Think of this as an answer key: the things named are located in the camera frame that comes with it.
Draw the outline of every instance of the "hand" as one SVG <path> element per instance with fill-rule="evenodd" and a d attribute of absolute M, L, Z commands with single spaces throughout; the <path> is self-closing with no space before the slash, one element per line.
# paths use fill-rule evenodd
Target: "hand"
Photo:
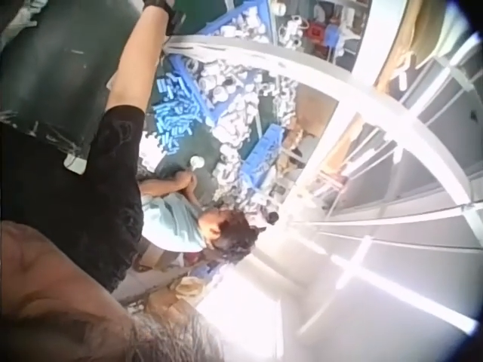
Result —
<path fill-rule="evenodd" d="M 177 184 L 180 190 L 183 190 L 188 187 L 194 176 L 195 175 L 190 171 L 176 172 L 174 175 L 174 182 Z"/>
<path fill-rule="evenodd" d="M 189 184 L 186 187 L 186 191 L 190 193 L 195 192 L 197 185 L 198 185 L 198 179 L 196 178 L 196 175 L 193 173 L 191 177 L 191 181 L 189 181 Z"/>

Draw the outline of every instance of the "light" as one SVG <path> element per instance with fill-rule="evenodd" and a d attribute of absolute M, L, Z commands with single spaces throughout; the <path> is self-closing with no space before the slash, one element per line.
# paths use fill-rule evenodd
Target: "light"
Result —
<path fill-rule="evenodd" d="M 349 162 L 346 166 L 346 168 L 342 171 L 343 176 L 349 176 L 351 173 L 353 173 L 355 170 L 360 168 L 363 164 L 365 164 L 369 159 L 376 154 L 375 149 L 369 149 L 364 154 L 359 157 L 357 160 L 353 162 Z"/>
<path fill-rule="evenodd" d="M 473 48 L 478 46 L 480 40 L 481 39 L 479 38 L 478 33 L 470 36 L 461 46 L 461 48 L 458 49 L 457 52 L 452 56 L 450 59 L 450 66 L 457 66 Z M 409 111 L 414 115 L 419 115 L 426 108 L 426 105 L 431 102 L 432 98 L 439 92 L 450 75 L 451 71 L 449 68 L 444 68 L 442 71 L 440 71 L 435 80 L 417 99 L 416 103 L 409 108 Z"/>
<path fill-rule="evenodd" d="M 360 265 L 353 265 L 350 261 L 341 258 L 340 256 L 331 256 L 334 264 L 344 268 L 351 269 L 353 275 L 369 284 L 381 289 L 382 291 L 394 296 L 395 298 L 406 302 L 421 311 L 434 315 L 435 317 L 449 323 L 459 330 L 462 330 L 468 336 L 471 336 L 478 328 L 478 322 L 469 318 L 457 311 L 449 309 L 434 300 L 421 296 L 420 294 L 403 287 L 389 279 L 383 278 L 380 275 L 370 271 Z"/>
<path fill-rule="evenodd" d="M 282 327 L 280 302 L 235 269 L 226 271 L 223 280 L 196 309 L 222 333 L 223 339 L 248 353 L 250 360 L 266 360 L 283 353 L 283 340 L 278 340 L 278 329 Z"/>
<path fill-rule="evenodd" d="M 396 148 L 394 149 L 394 153 L 392 154 L 392 162 L 394 164 L 398 164 L 399 162 L 401 162 L 404 150 L 405 149 L 403 149 L 402 147 L 396 146 Z"/>
<path fill-rule="evenodd" d="M 399 90 L 405 92 L 408 90 L 408 74 L 403 72 L 399 75 Z"/>
<path fill-rule="evenodd" d="M 371 245 L 372 245 L 372 238 L 370 236 L 365 236 L 361 240 L 361 244 L 359 245 L 359 248 L 355 252 L 348 266 L 345 268 L 344 273 L 335 284 L 335 289 L 341 290 L 350 282 L 350 280 L 352 279 L 352 276 L 354 275 L 355 267 L 362 263 L 362 260 L 364 260 Z"/>

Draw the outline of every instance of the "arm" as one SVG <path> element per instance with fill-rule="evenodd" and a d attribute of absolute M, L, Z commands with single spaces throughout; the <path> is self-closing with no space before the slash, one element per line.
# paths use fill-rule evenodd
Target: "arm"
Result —
<path fill-rule="evenodd" d="M 94 184 L 110 183 L 113 189 L 136 175 L 144 112 L 167 24 L 168 14 L 149 6 L 140 15 L 125 45 L 106 112 L 89 151 L 84 176 Z"/>
<path fill-rule="evenodd" d="M 129 105 L 146 111 L 167 24 L 163 9 L 144 9 L 122 52 L 106 110 Z"/>
<path fill-rule="evenodd" d="M 190 204 L 193 204 L 196 207 L 199 207 L 200 209 L 203 208 L 203 206 L 200 204 L 199 200 L 196 198 L 193 190 L 191 190 L 189 188 L 185 188 L 184 190 L 181 190 L 181 195 L 183 195 L 186 198 L 186 200 L 188 200 L 190 202 Z"/>
<path fill-rule="evenodd" d="M 161 197 L 181 191 L 183 185 L 171 179 L 147 179 L 139 185 L 141 195 Z"/>
<path fill-rule="evenodd" d="M 173 192 L 181 192 L 191 183 L 192 173 L 180 171 L 173 179 L 147 179 L 139 185 L 141 195 L 161 197 Z"/>

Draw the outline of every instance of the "white plastic part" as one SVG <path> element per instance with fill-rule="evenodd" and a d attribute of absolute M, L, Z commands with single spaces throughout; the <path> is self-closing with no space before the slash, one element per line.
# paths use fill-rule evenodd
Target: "white plastic part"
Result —
<path fill-rule="evenodd" d="M 197 170 L 204 167 L 205 159 L 201 156 L 193 156 L 189 160 L 189 165 L 191 166 L 192 171 Z"/>

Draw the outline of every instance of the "black top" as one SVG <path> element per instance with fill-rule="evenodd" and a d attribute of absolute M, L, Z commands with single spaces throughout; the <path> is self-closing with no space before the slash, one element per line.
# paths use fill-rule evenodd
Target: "black top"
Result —
<path fill-rule="evenodd" d="M 106 112 L 81 176 L 53 146 L 2 125 L 2 219 L 39 230 L 109 292 L 125 278 L 143 229 L 143 122 L 132 106 Z"/>

